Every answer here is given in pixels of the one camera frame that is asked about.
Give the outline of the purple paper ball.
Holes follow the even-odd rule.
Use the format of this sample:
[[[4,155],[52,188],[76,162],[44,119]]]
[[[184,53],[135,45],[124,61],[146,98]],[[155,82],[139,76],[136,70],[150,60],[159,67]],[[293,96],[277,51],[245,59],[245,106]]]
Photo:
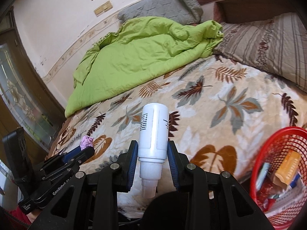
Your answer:
[[[84,135],[80,143],[81,151],[86,149],[87,147],[93,147],[93,143],[94,143],[94,139],[91,136]]]

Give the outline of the white spray bottle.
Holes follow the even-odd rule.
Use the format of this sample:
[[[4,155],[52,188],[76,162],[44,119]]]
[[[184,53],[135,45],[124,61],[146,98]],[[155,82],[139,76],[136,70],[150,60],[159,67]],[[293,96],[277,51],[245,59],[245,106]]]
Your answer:
[[[138,141],[139,177],[142,197],[155,197],[162,167],[167,158],[169,109],[161,103],[143,107]]]

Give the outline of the red plastic basket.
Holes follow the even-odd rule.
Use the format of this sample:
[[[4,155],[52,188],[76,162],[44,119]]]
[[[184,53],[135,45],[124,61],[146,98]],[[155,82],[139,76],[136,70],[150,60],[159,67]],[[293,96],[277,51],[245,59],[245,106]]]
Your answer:
[[[287,229],[306,205],[306,130],[286,127],[263,144],[250,196],[275,229]]]

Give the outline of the red snack wrapper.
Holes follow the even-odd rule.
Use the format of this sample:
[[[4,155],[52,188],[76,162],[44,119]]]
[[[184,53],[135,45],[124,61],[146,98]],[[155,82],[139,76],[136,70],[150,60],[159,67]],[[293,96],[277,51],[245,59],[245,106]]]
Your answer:
[[[269,211],[276,202],[274,198],[276,195],[274,185],[270,179],[265,179],[261,188],[256,193],[257,205],[263,212]]]

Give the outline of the wooden glass door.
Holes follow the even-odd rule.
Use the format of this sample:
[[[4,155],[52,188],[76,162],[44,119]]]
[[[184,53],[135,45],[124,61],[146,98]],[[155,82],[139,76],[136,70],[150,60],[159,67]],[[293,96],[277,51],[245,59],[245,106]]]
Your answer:
[[[65,120],[63,107],[26,55],[10,8],[1,18],[1,137],[22,127],[28,156],[37,164],[49,154]]]

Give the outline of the leaf pattern fleece blanket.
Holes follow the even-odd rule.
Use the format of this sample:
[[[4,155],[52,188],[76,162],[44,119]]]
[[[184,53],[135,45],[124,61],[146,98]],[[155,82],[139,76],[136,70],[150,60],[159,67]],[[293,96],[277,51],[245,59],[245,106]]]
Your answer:
[[[306,93],[292,82],[216,55],[96,103],[70,117],[50,155],[93,138],[94,155],[81,170],[114,163],[139,138],[143,106],[169,109],[170,140],[208,172],[249,179],[262,144],[277,130],[306,126]]]

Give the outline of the white tube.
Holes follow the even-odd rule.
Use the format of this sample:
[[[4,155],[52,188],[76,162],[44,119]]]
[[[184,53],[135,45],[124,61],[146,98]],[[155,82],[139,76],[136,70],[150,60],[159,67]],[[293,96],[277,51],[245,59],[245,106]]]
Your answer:
[[[270,167],[270,164],[267,162],[264,162],[257,175],[256,186],[255,186],[257,192],[261,189],[265,179],[270,179],[270,174],[268,172],[269,167]]]

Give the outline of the orange medicine box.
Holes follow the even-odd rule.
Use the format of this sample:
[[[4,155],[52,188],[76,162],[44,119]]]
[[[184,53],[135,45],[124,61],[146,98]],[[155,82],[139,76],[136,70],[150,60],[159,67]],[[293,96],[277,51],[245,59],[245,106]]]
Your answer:
[[[274,173],[273,183],[285,190],[293,180],[298,169],[300,160],[300,153],[293,150],[289,150],[283,162]]]

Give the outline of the white blue medicine box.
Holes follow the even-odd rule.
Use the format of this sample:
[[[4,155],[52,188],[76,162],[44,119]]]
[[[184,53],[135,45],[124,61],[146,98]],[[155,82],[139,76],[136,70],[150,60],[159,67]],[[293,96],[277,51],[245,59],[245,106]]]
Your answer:
[[[304,185],[301,173],[298,171],[284,193],[275,196],[275,202],[269,211],[265,213],[266,217],[277,215],[303,199],[306,186]]]

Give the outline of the green quilt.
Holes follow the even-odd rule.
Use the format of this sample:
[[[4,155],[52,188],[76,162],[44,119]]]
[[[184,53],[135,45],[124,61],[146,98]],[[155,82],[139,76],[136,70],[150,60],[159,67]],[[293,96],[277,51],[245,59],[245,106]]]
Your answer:
[[[83,56],[73,73],[65,116],[212,55],[223,36],[222,25],[214,20],[198,25],[162,17],[126,21]]]

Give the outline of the striped brown pillow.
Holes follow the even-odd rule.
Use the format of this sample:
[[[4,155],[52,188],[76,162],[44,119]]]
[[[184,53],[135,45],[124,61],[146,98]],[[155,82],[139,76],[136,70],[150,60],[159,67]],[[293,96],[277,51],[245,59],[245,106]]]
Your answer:
[[[272,19],[223,23],[224,38],[215,53],[281,76],[306,91],[306,28],[289,12]]]

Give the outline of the grey quilted pillow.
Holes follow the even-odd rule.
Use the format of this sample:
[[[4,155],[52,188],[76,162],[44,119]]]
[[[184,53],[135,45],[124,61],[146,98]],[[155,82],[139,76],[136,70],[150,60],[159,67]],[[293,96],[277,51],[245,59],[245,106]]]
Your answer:
[[[190,25],[201,23],[203,10],[196,0],[142,0],[118,13],[122,23],[147,16],[164,17],[182,25]]]

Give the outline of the brown padded headboard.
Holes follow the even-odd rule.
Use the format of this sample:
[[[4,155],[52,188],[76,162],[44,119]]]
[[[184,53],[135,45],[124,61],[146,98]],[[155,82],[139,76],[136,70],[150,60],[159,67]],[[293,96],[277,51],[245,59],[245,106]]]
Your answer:
[[[226,23],[245,23],[271,19],[295,12],[287,0],[197,0],[203,10],[202,19]]]

